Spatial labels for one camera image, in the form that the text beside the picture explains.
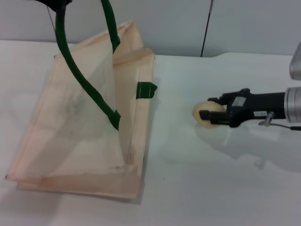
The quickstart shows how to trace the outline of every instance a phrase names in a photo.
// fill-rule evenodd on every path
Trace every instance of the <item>white table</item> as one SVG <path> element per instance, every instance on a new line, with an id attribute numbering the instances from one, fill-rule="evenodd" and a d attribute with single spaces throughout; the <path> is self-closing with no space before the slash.
<path id="1" fill-rule="evenodd" d="M 200 128 L 195 104 L 224 92 L 284 92 L 291 56 L 156 56 L 145 187 L 138 204 L 29 192 L 4 180 L 58 52 L 0 41 L 1 226 L 299 226 L 301 132 Z"/>

